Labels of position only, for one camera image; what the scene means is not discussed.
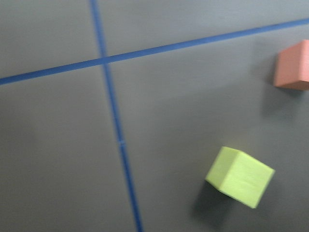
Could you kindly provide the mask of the orange foam block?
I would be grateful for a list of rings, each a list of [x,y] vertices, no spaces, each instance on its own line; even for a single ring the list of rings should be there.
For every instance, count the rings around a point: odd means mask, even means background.
[[[309,89],[308,40],[302,40],[278,54],[273,85],[301,91]]]

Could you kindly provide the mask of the yellow foam block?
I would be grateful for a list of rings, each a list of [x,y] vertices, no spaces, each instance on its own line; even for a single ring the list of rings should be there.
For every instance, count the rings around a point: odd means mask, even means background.
[[[274,169],[249,154],[223,146],[205,180],[221,193],[255,209],[274,173]]]

